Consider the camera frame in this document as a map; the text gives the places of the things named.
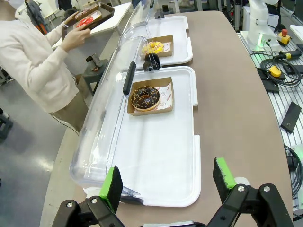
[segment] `khaki pants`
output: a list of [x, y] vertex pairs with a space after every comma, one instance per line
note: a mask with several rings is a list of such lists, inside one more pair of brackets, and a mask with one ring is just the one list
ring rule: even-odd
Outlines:
[[51, 115], [61, 121], [69, 123], [75, 128], [75, 130], [80, 132], [83, 127], [87, 111], [88, 107], [84, 102], [81, 92], [78, 92], [66, 107], [55, 113], [51, 113]]

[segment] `hand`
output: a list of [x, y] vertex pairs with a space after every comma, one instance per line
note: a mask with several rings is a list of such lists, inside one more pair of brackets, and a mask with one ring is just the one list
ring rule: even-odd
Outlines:
[[69, 32], [65, 39], [63, 40], [61, 47], [66, 51], [69, 52], [72, 49], [77, 48], [78, 46], [85, 43], [85, 39], [90, 37], [90, 30], [85, 29], [82, 31], [82, 29], [85, 27], [85, 25], [81, 25], [78, 28], [75, 28], [71, 32]]
[[69, 16], [66, 20], [65, 20], [65, 24], [67, 25], [68, 23], [71, 22], [72, 19], [74, 19], [74, 17], [79, 13], [79, 11], [75, 12], [74, 14], [72, 14], [71, 16]]

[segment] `chocolate glaze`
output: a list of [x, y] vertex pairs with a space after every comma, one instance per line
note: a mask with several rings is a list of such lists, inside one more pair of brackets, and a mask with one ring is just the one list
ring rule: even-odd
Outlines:
[[132, 105], [138, 109], [147, 109], [154, 106], [160, 99], [157, 89], [150, 86], [137, 88], [131, 97]]

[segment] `white tray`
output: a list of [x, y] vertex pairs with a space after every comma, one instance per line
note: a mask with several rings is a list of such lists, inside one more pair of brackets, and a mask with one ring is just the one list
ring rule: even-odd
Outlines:
[[[161, 65], [183, 64], [193, 59], [193, 51], [190, 38], [187, 37], [186, 30], [188, 29], [187, 18], [185, 16], [165, 17], [162, 19], [152, 19], [148, 21], [147, 28], [151, 37], [173, 35], [174, 51], [169, 57], [161, 57]], [[133, 37], [146, 36], [144, 26], [135, 29]], [[137, 64], [138, 68], [143, 67], [144, 60]]]
[[122, 108], [112, 166], [119, 167], [125, 187], [142, 195], [144, 205], [186, 207], [201, 187], [200, 137], [194, 135], [193, 119], [195, 72], [186, 66], [137, 72], [134, 82], [165, 77], [173, 81], [173, 111], [134, 117]]

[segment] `face mask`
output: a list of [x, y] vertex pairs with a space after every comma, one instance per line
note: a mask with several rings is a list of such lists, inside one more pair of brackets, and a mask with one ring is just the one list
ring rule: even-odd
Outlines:
[[24, 3], [24, 0], [5, 0], [5, 1], [7, 1], [15, 9], [19, 8]]

